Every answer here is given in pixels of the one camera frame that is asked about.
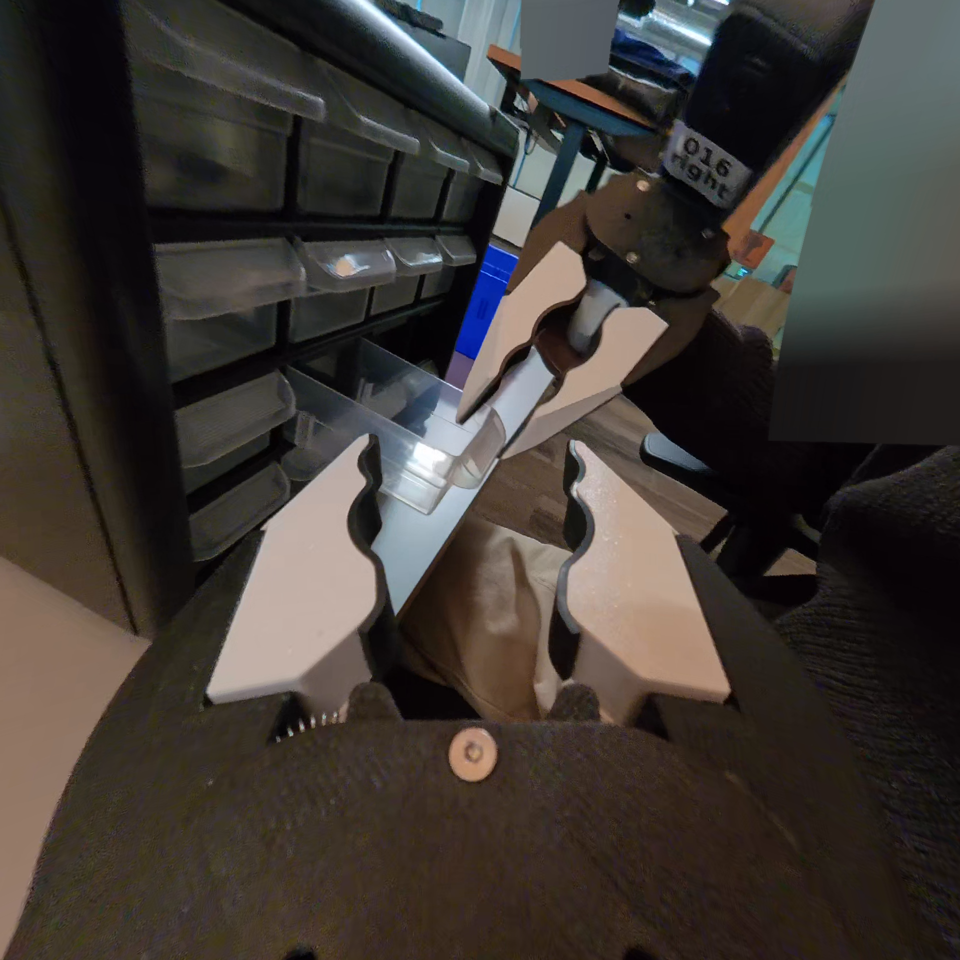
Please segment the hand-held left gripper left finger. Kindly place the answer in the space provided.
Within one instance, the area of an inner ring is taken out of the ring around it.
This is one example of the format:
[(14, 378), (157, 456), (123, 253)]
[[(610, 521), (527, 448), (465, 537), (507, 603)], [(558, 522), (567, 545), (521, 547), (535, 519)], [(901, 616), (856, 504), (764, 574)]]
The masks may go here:
[(378, 437), (364, 434), (266, 523), (206, 688), (212, 704), (289, 693), (312, 714), (342, 714), (386, 672), (381, 482)]

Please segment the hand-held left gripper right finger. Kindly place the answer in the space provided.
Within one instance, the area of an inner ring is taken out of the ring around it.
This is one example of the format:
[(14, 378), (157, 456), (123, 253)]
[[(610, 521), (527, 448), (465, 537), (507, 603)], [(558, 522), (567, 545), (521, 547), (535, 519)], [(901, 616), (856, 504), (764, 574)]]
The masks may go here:
[(677, 532), (581, 440), (565, 451), (555, 669), (601, 720), (631, 726), (653, 695), (723, 705), (730, 681)]

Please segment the long clear plastic drawer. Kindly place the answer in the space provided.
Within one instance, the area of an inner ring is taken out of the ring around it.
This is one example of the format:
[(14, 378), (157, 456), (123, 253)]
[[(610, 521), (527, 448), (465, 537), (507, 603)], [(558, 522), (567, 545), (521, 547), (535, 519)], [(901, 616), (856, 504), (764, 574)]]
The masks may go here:
[(358, 437), (372, 435), (381, 493), (429, 515), (450, 488), (477, 488), (506, 445), (490, 405), (459, 422), (461, 390), (366, 340), (289, 366), (284, 377), (296, 413), (284, 424), (291, 448), (280, 465), (293, 485), (309, 483)]

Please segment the black drawer cabinet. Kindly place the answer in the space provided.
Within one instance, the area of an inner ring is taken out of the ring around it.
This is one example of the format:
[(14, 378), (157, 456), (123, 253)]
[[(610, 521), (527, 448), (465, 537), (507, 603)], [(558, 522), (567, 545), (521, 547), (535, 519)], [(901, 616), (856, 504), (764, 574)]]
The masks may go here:
[(294, 367), (447, 365), (518, 146), (371, 2), (2, 2), (2, 557), (153, 639)]

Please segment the pale grey desk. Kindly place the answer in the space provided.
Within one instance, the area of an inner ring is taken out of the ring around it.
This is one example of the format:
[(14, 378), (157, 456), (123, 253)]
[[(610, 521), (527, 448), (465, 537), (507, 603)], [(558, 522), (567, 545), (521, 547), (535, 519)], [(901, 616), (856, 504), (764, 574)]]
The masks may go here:
[(150, 647), (2, 574), (2, 929), (12, 958), (280, 955), (410, 903), (414, 726), (310, 726), (206, 688), (249, 537)]

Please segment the blue plastic bin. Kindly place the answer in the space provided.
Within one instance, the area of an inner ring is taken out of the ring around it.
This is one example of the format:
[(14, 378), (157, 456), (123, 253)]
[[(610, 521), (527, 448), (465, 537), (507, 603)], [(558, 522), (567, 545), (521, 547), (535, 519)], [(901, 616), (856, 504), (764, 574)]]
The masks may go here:
[(454, 352), (473, 361), (479, 354), (519, 257), (490, 244), (463, 315)]

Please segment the white cabinet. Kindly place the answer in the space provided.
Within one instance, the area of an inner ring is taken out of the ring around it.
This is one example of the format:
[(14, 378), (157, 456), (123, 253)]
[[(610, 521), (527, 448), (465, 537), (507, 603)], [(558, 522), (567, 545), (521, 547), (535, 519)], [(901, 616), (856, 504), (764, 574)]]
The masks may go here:
[(536, 219), (541, 200), (541, 197), (508, 186), (491, 233), (496, 241), (501, 245), (522, 248)]

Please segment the black office chair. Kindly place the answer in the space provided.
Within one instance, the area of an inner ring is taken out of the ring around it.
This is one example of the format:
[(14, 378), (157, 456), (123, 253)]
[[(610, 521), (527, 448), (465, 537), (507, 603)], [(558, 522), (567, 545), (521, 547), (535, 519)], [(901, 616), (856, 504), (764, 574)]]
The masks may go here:
[(813, 597), (817, 589), (815, 573), (770, 574), (775, 563), (790, 551), (811, 562), (818, 559), (820, 533), (799, 513), (751, 495), (663, 434), (647, 434), (639, 456), (648, 468), (724, 510), (700, 547), (706, 554), (719, 549), (716, 565), (766, 617), (779, 617)]

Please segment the cardboard box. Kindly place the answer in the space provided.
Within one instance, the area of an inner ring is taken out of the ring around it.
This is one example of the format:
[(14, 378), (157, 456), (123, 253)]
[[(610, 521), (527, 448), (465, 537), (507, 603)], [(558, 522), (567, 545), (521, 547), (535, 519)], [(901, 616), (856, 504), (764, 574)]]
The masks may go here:
[(783, 328), (790, 294), (751, 276), (731, 281), (714, 305), (732, 324), (761, 330), (771, 339)]

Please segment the orange edged wooden table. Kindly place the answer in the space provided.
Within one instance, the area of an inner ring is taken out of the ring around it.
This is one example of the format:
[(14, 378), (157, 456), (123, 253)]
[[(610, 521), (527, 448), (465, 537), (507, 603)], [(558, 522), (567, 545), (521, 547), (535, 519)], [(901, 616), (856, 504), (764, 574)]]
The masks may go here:
[(846, 71), (832, 89), (828, 91), (822, 102), (817, 106), (808, 119), (791, 135), (786, 146), (780, 151), (774, 162), (760, 176), (745, 197), (739, 201), (737, 208), (728, 216), (724, 223), (724, 230), (728, 237), (728, 248), (731, 253), (739, 248), (744, 238), (750, 234), (753, 223), (763, 206), (773, 195), (790, 165), (796, 160), (799, 153), (806, 146), (821, 121), (827, 116), (836, 98), (845, 89), (850, 71)]

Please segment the person's beige trousers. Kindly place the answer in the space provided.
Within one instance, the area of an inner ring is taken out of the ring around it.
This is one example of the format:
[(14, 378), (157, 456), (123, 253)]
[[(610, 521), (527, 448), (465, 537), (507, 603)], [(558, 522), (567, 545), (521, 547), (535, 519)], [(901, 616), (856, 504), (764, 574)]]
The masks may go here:
[(570, 551), (469, 516), (400, 619), (404, 664), (488, 721), (540, 721), (562, 680), (548, 641)]

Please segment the wooden table with blue legs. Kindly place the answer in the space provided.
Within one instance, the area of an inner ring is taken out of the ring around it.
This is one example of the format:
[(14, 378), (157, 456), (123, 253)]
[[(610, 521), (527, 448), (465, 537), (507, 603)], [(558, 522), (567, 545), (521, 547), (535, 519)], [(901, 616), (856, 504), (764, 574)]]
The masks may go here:
[(598, 82), (602, 74), (522, 78), (521, 55), (494, 43), (486, 58), (505, 82), (500, 110), (520, 128), (510, 186), (541, 198), (532, 228), (579, 190), (593, 193), (615, 174), (656, 171), (681, 112), (658, 125), (612, 95)]

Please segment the dark blue bag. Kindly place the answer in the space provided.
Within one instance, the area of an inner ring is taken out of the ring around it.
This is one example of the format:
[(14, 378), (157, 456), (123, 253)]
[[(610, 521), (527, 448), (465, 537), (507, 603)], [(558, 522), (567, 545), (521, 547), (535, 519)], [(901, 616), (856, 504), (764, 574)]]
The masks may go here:
[(697, 84), (697, 71), (653, 44), (616, 29), (606, 72), (597, 82), (654, 124), (662, 125), (682, 111)]

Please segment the person's dark sweater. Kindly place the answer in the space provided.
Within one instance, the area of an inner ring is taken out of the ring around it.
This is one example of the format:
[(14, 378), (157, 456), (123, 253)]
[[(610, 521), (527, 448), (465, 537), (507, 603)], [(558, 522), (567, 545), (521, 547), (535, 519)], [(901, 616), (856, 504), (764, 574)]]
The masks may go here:
[(959, 450), (880, 445), (823, 505), (776, 624), (854, 745), (927, 958), (958, 958)]

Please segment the bank of clear cabinet drawers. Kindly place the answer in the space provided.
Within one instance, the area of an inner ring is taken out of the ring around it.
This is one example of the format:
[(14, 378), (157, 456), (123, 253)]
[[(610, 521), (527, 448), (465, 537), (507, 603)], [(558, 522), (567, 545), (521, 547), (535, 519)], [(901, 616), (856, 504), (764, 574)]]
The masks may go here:
[(517, 136), (373, 2), (122, 2), (191, 559), (291, 494), (292, 366), (444, 375)]

